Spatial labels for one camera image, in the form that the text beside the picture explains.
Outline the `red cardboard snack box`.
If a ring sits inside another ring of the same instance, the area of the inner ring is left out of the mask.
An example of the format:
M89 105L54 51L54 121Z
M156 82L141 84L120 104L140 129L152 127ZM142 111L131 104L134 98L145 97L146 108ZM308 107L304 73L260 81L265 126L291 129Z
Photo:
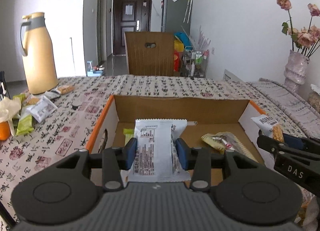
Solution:
M190 147L204 147L206 133L231 132L249 151L249 157L264 164L268 156L257 147L259 128L252 117L264 113L249 100L214 100L199 98L151 98L112 95L95 124L86 148L100 152L99 145L123 147L124 128L134 126L137 119L185 119L187 128L182 139Z

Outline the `pink textured vase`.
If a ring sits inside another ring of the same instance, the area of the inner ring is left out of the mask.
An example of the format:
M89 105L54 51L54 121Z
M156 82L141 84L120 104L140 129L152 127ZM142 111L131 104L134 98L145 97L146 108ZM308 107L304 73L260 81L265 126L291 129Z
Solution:
M304 85L306 72L310 59L305 55L290 50L287 64L284 70L284 85L298 94L300 86Z

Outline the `dark front door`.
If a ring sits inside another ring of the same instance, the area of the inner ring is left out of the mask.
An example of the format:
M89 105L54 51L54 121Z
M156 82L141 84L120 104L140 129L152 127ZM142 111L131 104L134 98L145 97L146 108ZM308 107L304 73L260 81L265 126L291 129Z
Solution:
M125 55L125 33L150 31L151 0L113 0L113 54Z

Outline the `orange fruit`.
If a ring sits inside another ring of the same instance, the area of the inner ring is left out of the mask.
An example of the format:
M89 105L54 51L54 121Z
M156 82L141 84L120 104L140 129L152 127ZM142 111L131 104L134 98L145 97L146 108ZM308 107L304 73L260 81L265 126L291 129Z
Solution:
M7 121L0 123L0 141L6 141L11 136L10 126Z

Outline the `dried pink roses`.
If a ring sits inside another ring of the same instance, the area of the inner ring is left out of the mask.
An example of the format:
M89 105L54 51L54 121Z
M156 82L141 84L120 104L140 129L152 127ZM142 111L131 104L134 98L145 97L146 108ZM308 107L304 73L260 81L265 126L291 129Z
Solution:
M286 12L281 32L290 37L291 50L311 56L319 49L319 0L276 0Z

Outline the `white printed snack packet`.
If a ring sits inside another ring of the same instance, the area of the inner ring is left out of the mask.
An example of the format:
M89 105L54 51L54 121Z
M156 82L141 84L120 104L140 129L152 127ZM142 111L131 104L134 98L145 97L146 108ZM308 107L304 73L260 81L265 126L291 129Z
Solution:
M128 182L186 182L191 180L178 159L175 141L187 127L185 119L137 119L136 157Z

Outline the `green packet on table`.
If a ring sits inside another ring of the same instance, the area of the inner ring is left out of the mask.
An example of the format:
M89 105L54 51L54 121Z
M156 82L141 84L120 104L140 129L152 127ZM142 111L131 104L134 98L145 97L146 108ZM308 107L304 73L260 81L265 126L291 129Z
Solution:
M29 134L34 130L33 128L33 117L31 114L21 117L16 130L16 135Z

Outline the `grey folded table runner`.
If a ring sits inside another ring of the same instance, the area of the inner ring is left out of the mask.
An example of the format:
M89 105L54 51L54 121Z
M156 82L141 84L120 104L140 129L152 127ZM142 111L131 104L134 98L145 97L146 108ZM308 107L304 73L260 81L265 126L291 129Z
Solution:
M268 79L248 84L276 106L270 115L279 120L285 133L296 137L319 138L319 113L298 94Z

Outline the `wooden chair back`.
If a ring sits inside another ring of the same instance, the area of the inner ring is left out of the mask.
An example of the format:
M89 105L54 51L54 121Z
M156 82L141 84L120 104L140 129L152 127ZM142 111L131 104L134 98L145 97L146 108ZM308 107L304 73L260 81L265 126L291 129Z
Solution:
M174 75L174 35L172 33L126 32L125 50L130 75Z

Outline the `long striped snack pack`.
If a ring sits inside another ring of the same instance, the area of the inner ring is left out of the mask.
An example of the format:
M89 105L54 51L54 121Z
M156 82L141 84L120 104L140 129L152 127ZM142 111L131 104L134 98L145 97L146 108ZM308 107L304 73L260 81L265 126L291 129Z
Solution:
M201 137L201 140L221 154L227 150L237 151L257 162L249 149L231 132L207 133Z

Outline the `grey refrigerator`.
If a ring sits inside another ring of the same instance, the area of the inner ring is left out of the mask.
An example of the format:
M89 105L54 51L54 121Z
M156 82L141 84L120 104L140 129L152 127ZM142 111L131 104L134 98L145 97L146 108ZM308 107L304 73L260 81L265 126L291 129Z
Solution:
M188 0L163 0L161 31L190 33Z

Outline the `yellow thermos jug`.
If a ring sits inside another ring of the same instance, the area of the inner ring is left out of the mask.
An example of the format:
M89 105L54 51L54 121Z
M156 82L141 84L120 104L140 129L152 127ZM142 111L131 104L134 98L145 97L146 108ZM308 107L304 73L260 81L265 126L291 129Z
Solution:
M43 12L35 12L22 19L18 36L28 90L33 95L42 94L59 83L52 40Z

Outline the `white cracker snack packet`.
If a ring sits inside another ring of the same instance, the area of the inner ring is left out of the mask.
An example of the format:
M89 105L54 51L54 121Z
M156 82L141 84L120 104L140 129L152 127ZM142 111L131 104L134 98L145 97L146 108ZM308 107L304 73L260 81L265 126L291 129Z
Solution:
M280 142L284 142L282 127L276 119L268 117L264 114L258 117L252 117L251 119L265 136Z

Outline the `cream crumpled bag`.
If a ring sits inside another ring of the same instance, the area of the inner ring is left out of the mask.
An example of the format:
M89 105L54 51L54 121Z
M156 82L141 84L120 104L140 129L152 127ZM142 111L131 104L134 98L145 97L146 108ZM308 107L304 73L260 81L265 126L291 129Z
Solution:
M10 121L21 110L20 98L15 97L13 100L4 97L0 101L0 123Z

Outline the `green nut bar packet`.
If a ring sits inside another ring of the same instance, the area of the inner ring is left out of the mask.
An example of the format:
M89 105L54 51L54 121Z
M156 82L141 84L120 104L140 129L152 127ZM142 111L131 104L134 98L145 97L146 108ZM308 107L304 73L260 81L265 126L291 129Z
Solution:
M124 128L123 135L125 136L125 145L135 137L135 130L133 128Z

